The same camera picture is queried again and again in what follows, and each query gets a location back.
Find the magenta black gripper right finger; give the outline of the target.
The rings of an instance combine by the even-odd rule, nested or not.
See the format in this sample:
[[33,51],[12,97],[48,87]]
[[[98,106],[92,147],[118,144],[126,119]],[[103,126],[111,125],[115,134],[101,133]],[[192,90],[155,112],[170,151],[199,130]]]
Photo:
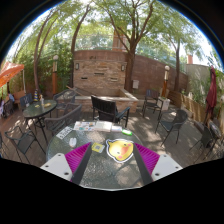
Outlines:
[[133,153],[145,185],[182,169],[169,155],[159,155],[137,143],[134,144]]

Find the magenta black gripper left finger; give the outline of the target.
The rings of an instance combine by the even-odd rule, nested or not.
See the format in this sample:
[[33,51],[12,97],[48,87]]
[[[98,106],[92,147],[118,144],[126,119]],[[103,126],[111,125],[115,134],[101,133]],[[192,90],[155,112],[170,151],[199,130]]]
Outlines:
[[86,143],[66,154],[57,153],[41,168],[65,180],[79,184],[91,153],[91,143]]

